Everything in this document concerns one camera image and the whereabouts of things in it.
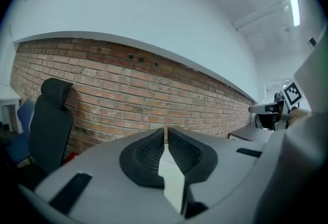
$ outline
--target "fluorescent tube light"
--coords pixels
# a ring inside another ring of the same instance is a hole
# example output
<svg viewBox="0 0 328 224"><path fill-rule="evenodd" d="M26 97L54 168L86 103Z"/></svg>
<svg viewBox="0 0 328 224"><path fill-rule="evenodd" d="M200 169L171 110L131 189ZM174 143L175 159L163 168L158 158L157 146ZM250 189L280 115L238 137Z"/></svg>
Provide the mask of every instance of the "fluorescent tube light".
<svg viewBox="0 0 328 224"><path fill-rule="evenodd" d="M298 0L290 0L290 1L292 5L294 26L299 26L301 24L301 16L299 12Z"/></svg>

